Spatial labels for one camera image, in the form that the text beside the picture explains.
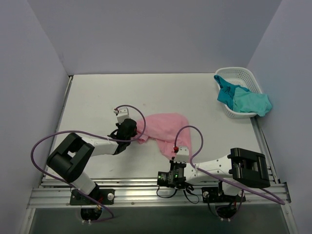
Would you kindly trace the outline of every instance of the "teal towel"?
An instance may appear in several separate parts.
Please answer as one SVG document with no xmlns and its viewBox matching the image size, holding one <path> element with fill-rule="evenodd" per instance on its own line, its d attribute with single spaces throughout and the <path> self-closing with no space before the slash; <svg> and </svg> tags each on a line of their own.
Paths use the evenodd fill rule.
<svg viewBox="0 0 312 234">
<path fill-rule="evenodd" d="M 266 94 L 254 94 L 239 87 L 235 89 L 233 98 L 233 111 L 239 113 L 255 112 L 259 116 L 265 116 L 272 109 L 272 105 Z"/>
<path fill-rule="evenodd" d="M 235 89 L 237 87 L 240 87 L 245 91 L 249 91 L 249 89 L 242 87 L 240 85 L 228 83 L 219 75 L 215 75 L 214 79 L 220 85 L 220 92 L 217 100 L 226 104 L 231 110 L 233 110 L 233 98 L 235 94 Z"/>
</svg>

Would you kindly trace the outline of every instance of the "white basket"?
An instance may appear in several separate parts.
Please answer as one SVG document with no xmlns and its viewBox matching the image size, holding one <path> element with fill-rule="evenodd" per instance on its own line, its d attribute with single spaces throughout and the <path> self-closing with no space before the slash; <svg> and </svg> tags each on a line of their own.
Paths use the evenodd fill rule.
<svg viewBox="0 0 312 234">
<path fill-rule="evenodd" d="M 261 94 L 261 89 L 254 78 L 254 75 L 246 68 L 243 67 L 226 67 L 220 68 L 215 72 L 217 75 L 224 78 L 231 84 L 238 84 L 240 86 L 248 88 L 251 92 Z M 257 115 L 255 112 L 250 113 L 238 113 L 232 111 L 227 105 L 225 107 L 225 114 L 230 118 L 252 118 Z"/>
</svg>

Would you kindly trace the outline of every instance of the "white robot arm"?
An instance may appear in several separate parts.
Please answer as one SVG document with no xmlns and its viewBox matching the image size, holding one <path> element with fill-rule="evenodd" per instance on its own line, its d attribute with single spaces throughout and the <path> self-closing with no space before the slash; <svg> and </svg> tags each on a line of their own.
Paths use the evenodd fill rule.
<svg viewBox="0 0 312 234">
<path fill-rule="evenodd" d="M 201 172 L 198 168 L 212 175 L 226 178 L 233 183 L 241 183 L 251 188 L 270 187 L 269 174 L 263 154 L 240 148 L 231 149 L 229 155 L 216 160 L 196 163 L 193 168 L 189 163 L 189 150 L 180 146 L 176 156 L 170 160 L 169 172 L 158 172 L 157 184 L 176 189 L 189 189 L 203 182 L 216 180 Z M 222 183 L 222 195 L 236 196 L 240 188 Z"/>
<path fill-rule="evenodd" d="M 128 108 L 114 110 L 117 116 L 117 130 L 107 138 L 130 140 L 137 134 L 137 123 L 130 119 Z M 116 142 L 99 138 L 79 137 L 69 134 L 64 141 L 50 154 L 47 165 L 60 175 L 66 182 L 77 189 L 98 199 L 98 186 L 83 172 L 88 160 L 97 155 L 116 155 L 130 145 L 129 142 Z"/>
</svg>

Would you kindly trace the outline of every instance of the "pink cloth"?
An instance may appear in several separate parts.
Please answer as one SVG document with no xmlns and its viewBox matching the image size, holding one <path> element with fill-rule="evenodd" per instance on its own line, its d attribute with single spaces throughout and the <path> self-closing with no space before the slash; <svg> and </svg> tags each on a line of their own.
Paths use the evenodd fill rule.
<svg viewBox="0 0 312 234">
<path fill-rule="evenodd" d="M 160 152 L 168 159 L 176 156 L 174 153 L 176 134 L 182 127 L 189 125 L 187 118 L 178 113 L 168 113 L 147 116 L 145 119 L 146 129 L 144 135 L 140 137 L 138 142 L 142 144 L 146 142 L 149 137 L 153 138 L 156 140 Z M 142 133 L 144 127 L 143 120 L 137 121 L 136 126 L 138 134 Z M 176 145 L 187 146 L 190 150 L 190 154 L 192 153 L 191 133 L 189 128 L 182 130 Z"/>
</svg>

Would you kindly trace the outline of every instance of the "gray wall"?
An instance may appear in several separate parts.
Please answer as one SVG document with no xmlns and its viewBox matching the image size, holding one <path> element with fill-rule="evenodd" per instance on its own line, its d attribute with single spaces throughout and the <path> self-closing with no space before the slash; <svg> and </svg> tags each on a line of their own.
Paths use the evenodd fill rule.
<svg viewBox="0 0 312 234">
<path fill-rule="evenodd" d="M 1 1 L 0 32 L 0 233 L 14 234 L 40 176 L 31 147 L 55 129 L 68 76 L 27 1 Z"/>
<path fill-rule="evenodd" d="M 283 0 L 248 65 L 273 104 L 261 126 L 302 234 L 312 230 L 311 10 L 310 0 Z"/>
<path fill-rule="evenodd" d="M 246 67 L 281 2 L 28 1 L 70 75 Z"/>
</svg>

